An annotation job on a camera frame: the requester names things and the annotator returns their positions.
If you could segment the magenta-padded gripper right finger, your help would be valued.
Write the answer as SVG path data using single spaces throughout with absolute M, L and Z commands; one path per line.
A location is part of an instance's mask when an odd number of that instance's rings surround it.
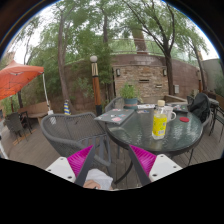
M 129 146 L 129 156 L 143 186 L 181 170 L 165 154 L 154 155 L 137 146 Z

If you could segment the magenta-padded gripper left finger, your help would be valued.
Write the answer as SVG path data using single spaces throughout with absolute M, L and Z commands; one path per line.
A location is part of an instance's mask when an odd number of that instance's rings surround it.
M 90 145 L 68 158 L 59 157 L 47 168 L 47 171 L 78 186 L 83 186 L 94 155 L 95 147 Z

